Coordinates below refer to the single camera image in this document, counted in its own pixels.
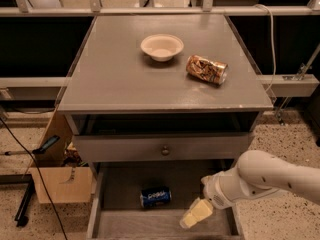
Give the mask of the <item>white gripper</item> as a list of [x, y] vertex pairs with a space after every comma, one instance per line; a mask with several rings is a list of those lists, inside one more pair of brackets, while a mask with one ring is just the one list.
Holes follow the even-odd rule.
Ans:
[[203, 184], [203, 195], [205, 199], [197, 198], [190, 209], [184, 213], [179, 224], [184, 229], [190, 229], [213, 214], [213, 206], [223, 210], [233, 206], [226, 197], [220, 186], [221, 173], [205, 176], [201, 179]]

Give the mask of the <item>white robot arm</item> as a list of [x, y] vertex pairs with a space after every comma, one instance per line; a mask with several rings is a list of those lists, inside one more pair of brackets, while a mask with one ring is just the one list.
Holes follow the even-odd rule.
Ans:
[[260, 150], [248, 150], [227, 171], [201, 179], [204, 198], [194, 200], [180, 220], [189, 229], [240, 200], [255, 200], [289, 191], [320, 204], [320, 169], [298, 166]]

